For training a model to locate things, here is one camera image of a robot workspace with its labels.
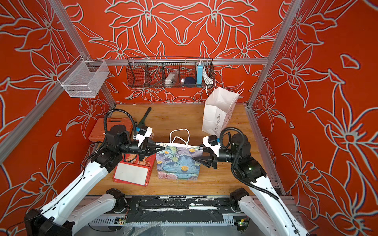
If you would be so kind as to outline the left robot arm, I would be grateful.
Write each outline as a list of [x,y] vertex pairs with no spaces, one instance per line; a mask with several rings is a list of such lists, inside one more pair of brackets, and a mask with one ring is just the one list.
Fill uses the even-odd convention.
[[[125,114],[131,121],[132,132],[124,125],[107,127],[107,118],[114,112]],[[100,147],[88,156],[88,163],[62,193],[45,204],[41,209],[26,213],[24,223],[29,236],[73,236],[100,215],[126,209],[125,195],[111,188],[98,200],[75,210],[83,198],[102,179],[111,173],[123,160],[125,154],[136,154],[139,159],[151,156],[164,149],[150,136],[152,128],[144,122],[136,124],[133,117],[122,109],[111,109],[103,118],[104,140]]]

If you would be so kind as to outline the light blue box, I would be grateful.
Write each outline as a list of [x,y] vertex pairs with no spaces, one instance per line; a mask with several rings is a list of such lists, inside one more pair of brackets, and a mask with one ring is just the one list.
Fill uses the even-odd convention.
[[196,64],[196,86],[199,88],[202,86],[202,80],[203,80],[203,63],[202,61],[199,61]]

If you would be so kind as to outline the dark green scraper tool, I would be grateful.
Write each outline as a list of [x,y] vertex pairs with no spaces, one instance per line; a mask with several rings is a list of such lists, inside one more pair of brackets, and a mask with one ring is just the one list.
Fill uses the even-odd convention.
[[149,115],[149,113],[150,113],[151,110],[152,110],[151,107],[149,107],[147,109],[146,113],[144,114],[144,116],[142,117],[142,119],[140,120],[140,122],[137,125],[137,128],[136,128],[137,131],[139,131],[142,127],[145,126],[145,120],[147,119],[147,117],[148,117],[148,115]]

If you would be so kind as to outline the white paper bag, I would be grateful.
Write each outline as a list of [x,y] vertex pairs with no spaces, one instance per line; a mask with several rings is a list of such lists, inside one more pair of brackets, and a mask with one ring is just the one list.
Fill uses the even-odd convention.
[[206,99],[202,131],[220,137],[232,117],[240,94],[222,87],[216,88]]

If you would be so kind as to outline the floral patterned paper bag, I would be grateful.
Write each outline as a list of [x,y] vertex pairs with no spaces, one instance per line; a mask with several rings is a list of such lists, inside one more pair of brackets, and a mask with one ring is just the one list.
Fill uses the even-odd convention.
[[[186,131],[186,140],[179,136],[172,136],[178,131]],[[203,147],[191,146],[190,132],[182,128],[173,130],[169,135],[168,143],[157,143],[164,146],[165,150],[157,152],[156,165],[159,179],[195,181],[199,177],[201,164],[194,161],[193,157],[202,155]]]

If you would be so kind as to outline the orange plastic tool case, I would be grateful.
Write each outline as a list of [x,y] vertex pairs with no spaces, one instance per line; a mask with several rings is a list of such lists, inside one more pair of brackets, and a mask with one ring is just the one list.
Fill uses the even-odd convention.
[[[127,128],[128,132],[132,131],[132,122],[130,119],[126,118],[108,118],[107,120],[107,128],[110,130],[112,127],[116,125],[124,125]],[[103,141],[105,138],[105,131],[103,127],[103,118],[97,120],[92,129],[91,133],[89,134],[89,141],[91,142],[100,142]]]

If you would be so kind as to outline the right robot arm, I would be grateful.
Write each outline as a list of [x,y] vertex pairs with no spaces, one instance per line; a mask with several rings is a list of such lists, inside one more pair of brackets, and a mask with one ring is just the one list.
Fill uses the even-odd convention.
[[244,188],[230,194],[231,209],[242,212],[265,236],[308,236],[309,232],[289,211],[272,186],[266,171],[251,155],[251,144],[238,128],[228,127],[220,135],[203,138],[204,155],[195,161],[207,168],[230,163],[232,175],[258,198],[257,205]]

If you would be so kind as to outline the dark blue round object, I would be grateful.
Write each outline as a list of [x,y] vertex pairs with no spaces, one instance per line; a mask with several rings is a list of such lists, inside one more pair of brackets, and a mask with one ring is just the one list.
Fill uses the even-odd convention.
[[193,77],[186,77],[184,79],[184,85],[188,88],[196,87],[196,79]]

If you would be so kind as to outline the silver pouch in basket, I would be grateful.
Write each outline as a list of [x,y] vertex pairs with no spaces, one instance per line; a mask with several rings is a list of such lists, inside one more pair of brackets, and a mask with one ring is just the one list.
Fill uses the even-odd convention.
[[164,86],[166,88],[172,88],[177,80],[179,78],[179,72],[178,71],[173,71],[171,72],[165,79]]

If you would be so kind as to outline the red RICH paper bag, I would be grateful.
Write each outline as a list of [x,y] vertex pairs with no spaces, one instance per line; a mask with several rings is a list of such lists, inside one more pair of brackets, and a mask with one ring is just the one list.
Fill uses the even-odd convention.
[[114,182],[146,187],[149,184],[152,167],[120,162],[113,176]]

